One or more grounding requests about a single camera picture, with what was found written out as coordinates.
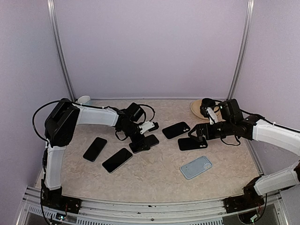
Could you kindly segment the purple edged smartphone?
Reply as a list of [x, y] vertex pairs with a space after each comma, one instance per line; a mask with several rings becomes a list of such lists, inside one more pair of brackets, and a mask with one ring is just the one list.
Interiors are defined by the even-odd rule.
[[150, 148], [151, 147], [153, 147], [153, 146], [155, 146], [155, 145], [157, 145], [157, 144], [159, 144], [159, 140], [156, 138], [156, 136], [155, 135], [149, 135], [149, 136], [147, 136], [147, 137], [144, 137], [144, 138], [147, 138], [148, 139], [148, 141], [149, 141], [149, 144], [150, 144]]

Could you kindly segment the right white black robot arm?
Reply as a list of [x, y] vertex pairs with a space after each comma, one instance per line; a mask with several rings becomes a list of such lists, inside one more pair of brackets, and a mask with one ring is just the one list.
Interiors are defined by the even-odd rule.
[[[300, 154], [300, 132], [292, 128], [278, 125], [266, 120], [263, 116], [249, 113], [244, 117], [236, 99], [215, 103], [206, 98], [200, 106], [200, 112], [210, 121], [195, 125], [188, 136], [199, 143], [207, 140], [226, 138], [233, 135], [236, 140], [245, 138], [269, 143], [288, 150], [295, 155]], [[266, 203], [267, 194], [285, 190], [300, 183], [299, 162], [270, 175], [252, 179], [244, 188], [243, 194], [224, 199], [227, 213], [247, 210]]]

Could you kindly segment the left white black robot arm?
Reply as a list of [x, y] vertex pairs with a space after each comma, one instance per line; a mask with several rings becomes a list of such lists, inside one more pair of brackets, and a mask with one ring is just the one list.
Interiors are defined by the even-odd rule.
[[144, 142], [145, 132], [158, 128], [153, 120], [139, 121], [146, 113], [143, 104], [132, 103], [126, 109], [100, 107], [57, 100], [45, 121], [46, 147], [43, 158], [44, 177], [41, 187], [41, 205], [65, 213], [79, 213], [81, 199], [62, 195], [61, 169], [66, 147], [73, 139], [75, 127], [81, 124], [114, 127], [123, 132], [133, 145]]

